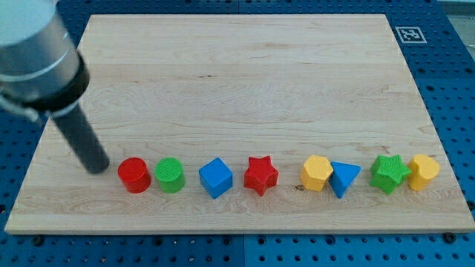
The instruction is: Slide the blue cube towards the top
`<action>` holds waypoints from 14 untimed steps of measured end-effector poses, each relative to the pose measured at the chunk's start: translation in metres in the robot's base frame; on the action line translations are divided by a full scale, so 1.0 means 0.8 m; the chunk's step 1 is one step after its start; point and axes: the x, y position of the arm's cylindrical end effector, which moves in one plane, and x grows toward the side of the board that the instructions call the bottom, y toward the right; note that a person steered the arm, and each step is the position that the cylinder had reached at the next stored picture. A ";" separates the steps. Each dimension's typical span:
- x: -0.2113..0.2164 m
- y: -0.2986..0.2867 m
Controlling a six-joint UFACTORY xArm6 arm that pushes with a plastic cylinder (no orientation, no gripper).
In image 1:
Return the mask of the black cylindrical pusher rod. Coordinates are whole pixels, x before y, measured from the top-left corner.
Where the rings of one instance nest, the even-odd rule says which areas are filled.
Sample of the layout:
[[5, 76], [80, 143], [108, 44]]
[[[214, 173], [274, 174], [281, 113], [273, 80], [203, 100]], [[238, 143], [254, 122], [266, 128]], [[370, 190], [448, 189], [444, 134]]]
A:
[[78, 104], [53, 112], [52, 119], [88, 173], [100, 174], [107, 169], [108, 155]]

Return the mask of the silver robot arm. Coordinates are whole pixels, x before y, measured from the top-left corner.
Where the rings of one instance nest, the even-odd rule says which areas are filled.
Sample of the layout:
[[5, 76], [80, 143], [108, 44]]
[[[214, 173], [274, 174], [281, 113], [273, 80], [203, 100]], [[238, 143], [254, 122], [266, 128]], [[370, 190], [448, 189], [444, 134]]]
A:
[[56, 1], [1, 2], [1, 107], [40, 122], [49, 115], [87, 172], [110, 163], [79, 98], [90, 74]]

